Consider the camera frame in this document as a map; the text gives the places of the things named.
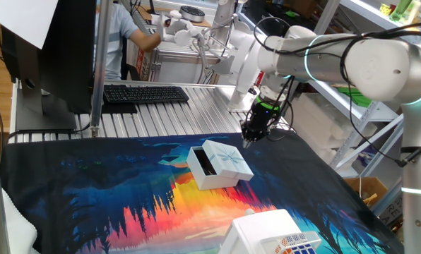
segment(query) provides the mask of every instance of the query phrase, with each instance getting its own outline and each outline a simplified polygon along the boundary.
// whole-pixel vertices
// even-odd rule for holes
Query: person
[[[100,0],[97,0],[96,8],[96,35],[99,21]],[[160,35],[156,32],[152,35],[145,35],[141,32],[132,20],[131,14],[120,4],[113,4],[112,19],[110,23],[109,44],[107,49],[107,65],[105,68],[105,79],[121,79],[121,60],[123,57],[122,38],[131,40],[144,52],[153,51],[161,42]]]

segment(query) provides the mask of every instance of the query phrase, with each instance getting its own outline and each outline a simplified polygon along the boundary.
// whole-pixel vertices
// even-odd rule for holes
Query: box lid
[[[206,140],[203,149],[217,175],[249,181],[253,172],[236,147]]]

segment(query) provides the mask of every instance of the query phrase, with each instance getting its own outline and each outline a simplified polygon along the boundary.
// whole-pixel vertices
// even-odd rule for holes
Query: printed fabric mat
[[[254,177],[200,191],[191,146],[239,148]],[[403,253],[399,240],[297,135],[242,148],[240,134],[9,145],[2,186],[50,253],[217,253],[234,218],[286,209],[322,239],[317,253]]]

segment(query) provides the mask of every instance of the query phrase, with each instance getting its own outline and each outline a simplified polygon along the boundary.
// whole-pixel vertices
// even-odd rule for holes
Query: green bottle
[[[389,19],[392,21],[399,21],[410,3],[411,0],[401,0],[401,2],[397,5],[396,10],[394,10],[394,12],[389,16]]]

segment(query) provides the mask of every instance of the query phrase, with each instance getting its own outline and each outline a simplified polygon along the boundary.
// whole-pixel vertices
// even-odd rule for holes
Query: keyboard
[[[186,102],[189,97],[180,87],[127,87],[104,85],[104,95],[109,103],[137,104],[155,102]]]

